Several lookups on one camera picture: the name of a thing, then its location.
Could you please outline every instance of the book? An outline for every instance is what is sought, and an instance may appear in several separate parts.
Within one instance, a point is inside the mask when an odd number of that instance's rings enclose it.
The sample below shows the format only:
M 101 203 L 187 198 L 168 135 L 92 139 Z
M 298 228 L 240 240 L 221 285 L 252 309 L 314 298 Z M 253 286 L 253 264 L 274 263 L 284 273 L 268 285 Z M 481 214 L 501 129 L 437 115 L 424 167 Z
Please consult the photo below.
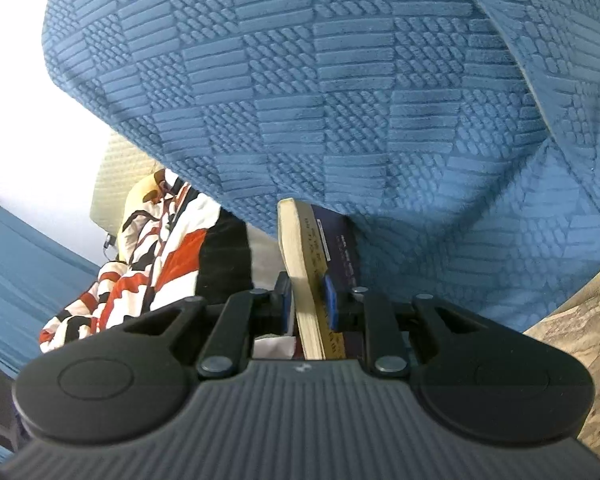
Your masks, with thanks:
M 330 329 L 323 294 L 327 275 L 339 289 L 356 286 L 358 262 L 347 218 L 292 198 L 281 200 L 278 241 L 291 280 L 304 357 L 351 357 L 346 351 L 350 346 L 346 338 Z

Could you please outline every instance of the red white and black fabric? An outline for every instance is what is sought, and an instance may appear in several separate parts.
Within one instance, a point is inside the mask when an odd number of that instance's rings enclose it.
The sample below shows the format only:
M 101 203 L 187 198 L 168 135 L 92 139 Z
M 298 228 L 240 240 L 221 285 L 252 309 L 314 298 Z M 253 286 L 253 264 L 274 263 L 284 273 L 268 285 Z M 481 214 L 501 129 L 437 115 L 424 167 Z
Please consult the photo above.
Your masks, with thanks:
M 209 303 L 254 286 L 273 288 L 284 269 L 277 242 L 236 218 L 176 174 L 155 174 L 160 192 L 128 216 L 120 260 L 43 328 L 43 352 L 187 296 Z

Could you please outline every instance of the white wall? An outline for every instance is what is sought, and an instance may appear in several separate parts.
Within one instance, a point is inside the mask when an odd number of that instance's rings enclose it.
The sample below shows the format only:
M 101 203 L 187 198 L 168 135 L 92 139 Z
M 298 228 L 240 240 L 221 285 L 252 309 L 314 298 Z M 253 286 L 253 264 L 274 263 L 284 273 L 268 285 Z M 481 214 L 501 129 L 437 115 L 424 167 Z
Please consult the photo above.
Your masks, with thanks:
M 0 205 L 101 263 L 89 220 L 109 128 L 51 82 L 41 34 L 46 0 L 0 0 Z

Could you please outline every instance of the metal rivet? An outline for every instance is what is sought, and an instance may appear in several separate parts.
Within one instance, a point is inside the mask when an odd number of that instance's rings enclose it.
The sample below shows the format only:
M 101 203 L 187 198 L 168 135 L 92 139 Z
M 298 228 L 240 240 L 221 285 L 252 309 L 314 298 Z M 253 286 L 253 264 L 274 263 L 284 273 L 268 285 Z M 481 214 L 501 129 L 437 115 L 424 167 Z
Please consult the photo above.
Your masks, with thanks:
M 221 374 L 233 366 L 234 362 L 223 355 L 212 355 L 202 361 L 200 368 L 210 374 Z
M 407 367 L 407 361 L 397 355 L 384 355 L 376 360 L 375 366 L 383 374 L 395 374 Z

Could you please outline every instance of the beige headboard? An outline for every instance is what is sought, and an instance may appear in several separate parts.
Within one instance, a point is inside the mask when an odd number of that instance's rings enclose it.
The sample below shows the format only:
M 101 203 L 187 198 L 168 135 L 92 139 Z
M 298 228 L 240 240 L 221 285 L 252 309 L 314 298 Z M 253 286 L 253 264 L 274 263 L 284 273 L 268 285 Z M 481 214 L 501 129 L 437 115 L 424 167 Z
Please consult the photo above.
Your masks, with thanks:
M 129 190 L 161 167 L 145 152 L 112 131 L 93 187 L 91 220 L 107 233 L 116 235 Z

